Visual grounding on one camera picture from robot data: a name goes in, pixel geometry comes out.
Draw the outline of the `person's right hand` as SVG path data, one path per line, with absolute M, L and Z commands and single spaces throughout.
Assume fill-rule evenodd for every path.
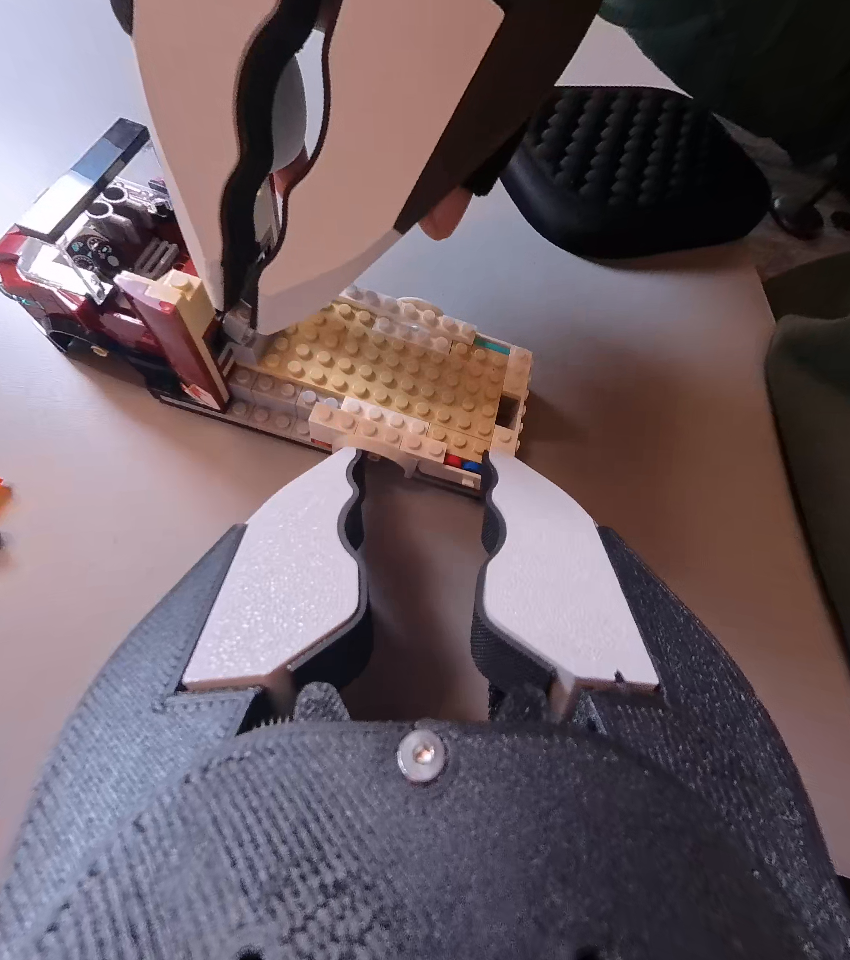
M 455 187 L 419 221 L 423 233 L 433 241 L 449 238 L 460 224 L 473 196 L 469 189 Z

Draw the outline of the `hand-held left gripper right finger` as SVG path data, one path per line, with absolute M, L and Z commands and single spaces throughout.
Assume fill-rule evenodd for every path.
M 482 464 L 487 558 L 474 660 L 500 690 L 542 690 L 552 716 L 583 690 L 659 683 L 599 526 L 574 498 L 499 450 Z

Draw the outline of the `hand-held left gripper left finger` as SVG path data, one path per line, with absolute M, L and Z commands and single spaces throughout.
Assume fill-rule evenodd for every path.
M 185 690 L 263 690 L 283 714 L 311 682 L 341 690 L 359 677 L 373 649 L 363 495 L 363 454 L 345 447 L 251 516 L 184 671 Z

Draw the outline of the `toy brick truck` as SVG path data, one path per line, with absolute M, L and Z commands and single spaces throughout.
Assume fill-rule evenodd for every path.
M 530 351 L 414 297 L 350 286 L 241 366 L 176 221 L 146 126 L 116 120 L 0 238 L 0 293 L 62 354 L 114 354 L 158 401 L 477 494 L 515 455 Z

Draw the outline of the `person's right forearm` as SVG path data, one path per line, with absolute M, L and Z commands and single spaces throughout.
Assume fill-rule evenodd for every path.
M 850 1 L 608 1 L 622 28 L 714 114 L 850 192 Z

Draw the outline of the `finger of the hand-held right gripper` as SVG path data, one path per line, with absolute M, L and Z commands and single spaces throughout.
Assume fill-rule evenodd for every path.
M 297 2 L 135 1 L 131 40 L 176 217 L 218 310 L 223 191 L 239 160 L 236 98 L 252 41 Z
M 489 1 L 341 3 L 326 34 L 321 143 L 259 277 L 261 332 L 308 316 L 399 240 L 402 210 L 503 17 Z

